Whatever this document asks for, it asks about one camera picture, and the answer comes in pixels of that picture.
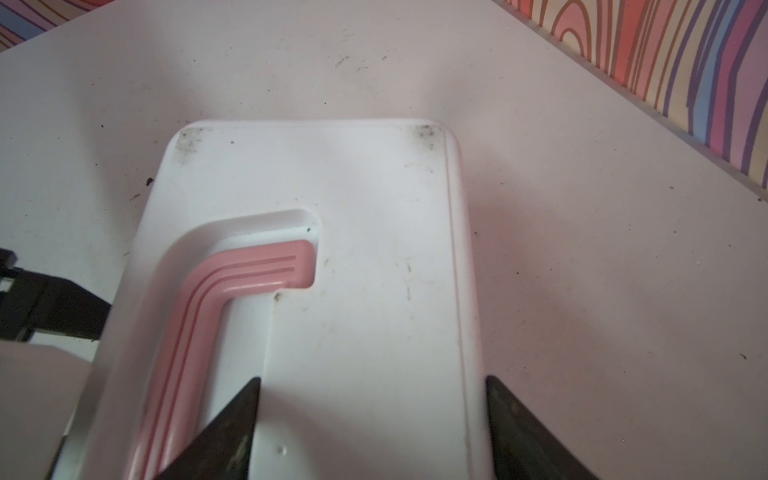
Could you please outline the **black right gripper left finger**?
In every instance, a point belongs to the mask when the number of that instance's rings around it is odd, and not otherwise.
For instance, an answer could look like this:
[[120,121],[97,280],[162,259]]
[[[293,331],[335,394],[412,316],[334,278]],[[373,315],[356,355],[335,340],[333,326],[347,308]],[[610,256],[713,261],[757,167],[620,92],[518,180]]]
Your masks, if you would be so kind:
[[261,379],[252,378],[158,480],[246,480],[257,422]]

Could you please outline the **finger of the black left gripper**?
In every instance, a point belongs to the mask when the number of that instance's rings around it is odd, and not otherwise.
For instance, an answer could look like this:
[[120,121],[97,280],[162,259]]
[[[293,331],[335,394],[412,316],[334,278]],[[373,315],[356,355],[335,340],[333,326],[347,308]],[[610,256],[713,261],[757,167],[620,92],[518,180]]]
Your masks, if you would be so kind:
[[27,342],[37,332],[101,338],[111,304],[64,278],[15,266],[17,256],[1,251],[1,338]]

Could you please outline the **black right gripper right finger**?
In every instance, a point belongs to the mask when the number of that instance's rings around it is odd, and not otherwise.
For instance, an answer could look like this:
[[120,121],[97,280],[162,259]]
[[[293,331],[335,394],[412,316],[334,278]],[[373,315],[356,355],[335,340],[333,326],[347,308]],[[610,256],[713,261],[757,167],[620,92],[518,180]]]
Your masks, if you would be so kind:
[[597,479],[498,377],[485,391],[497,479]]

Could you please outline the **white and blue tool box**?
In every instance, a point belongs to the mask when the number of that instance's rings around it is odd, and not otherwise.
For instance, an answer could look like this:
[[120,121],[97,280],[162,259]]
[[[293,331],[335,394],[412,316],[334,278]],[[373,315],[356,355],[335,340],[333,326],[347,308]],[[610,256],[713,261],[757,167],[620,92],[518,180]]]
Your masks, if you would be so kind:
[[[195,268],[302,240],[304,287],[218,306],[175,331]],[[489,479],[492,455],[471,230],[455,135],[425,119],[200,121],[154,179],[57,479],[152,478],[137,452],[168,365],[204,388],[202,430],[261,381],[253,479]]]

